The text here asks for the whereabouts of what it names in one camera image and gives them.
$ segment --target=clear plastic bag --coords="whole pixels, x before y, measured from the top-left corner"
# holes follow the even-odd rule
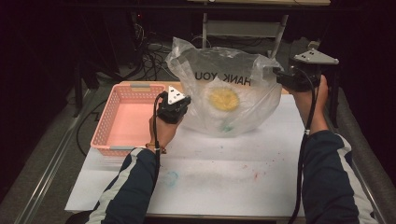
[[[238,49],[197,49],[174,38],[166,57],[191,104],[182,125],[217,137],[235,137],[268,119],[280,101],[273,67],[280,64]]]

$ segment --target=table surface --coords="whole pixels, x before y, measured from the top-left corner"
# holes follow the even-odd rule
[[[148,214],[171,217],[287,218],[304,126],[291,95],[258,129],[215,138],[182,125],[162,155],[162,169]],[[91,148],[66,211],[92,210],[122,158]]]

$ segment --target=sleeve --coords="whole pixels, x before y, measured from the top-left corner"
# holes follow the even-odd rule
[[[134,149],[90,215],[92,223],[143,223],[155,178],[155,155]]]
[[[350,144],[330,131],[306,143],[302,194],[306,223],[377,223],[351,169]]]

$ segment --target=paint stain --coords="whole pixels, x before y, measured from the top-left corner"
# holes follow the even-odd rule
[[[166,173],[166,176],[164,177],[163,182],[167,187],[171,188],[171,187],[175,186],[177,180],[178,180],[178,174],[176,172],[172,171],[172,172]]]

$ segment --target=hand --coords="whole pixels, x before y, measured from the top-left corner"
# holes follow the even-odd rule
[[[183,119],[179,120],[177,124],[170,124],[166,123],[162,119],[158,118],[156,119],[157,123],[157,138],[158,142],[160,143],[161,147],[166,147],[172,139],[175,137],[176,130],[178,125],[181,123]],[[154,137],[154,129],[153,129],[153,121],[154,118],[151,117],[149,119],[149,133],[151,136],[150,143],[155,143],[155,137]]]
[[[300,116],[303,120],[304,125],[308,120],[309,111],[311,109],[312,103],[312,91],[297,92],[285,88],[290,94],[293,95],[297,108],[300,112]],[[327,126],[326,119],[324,118],[324,107],[326,105],[328,97],[328,86],[325,76],[321,76],[319,87],[316,88],[318,92],[317,104],[315,107],[314,117],[311,123],[310,134],[316,133],[322,130],[329,130]]]

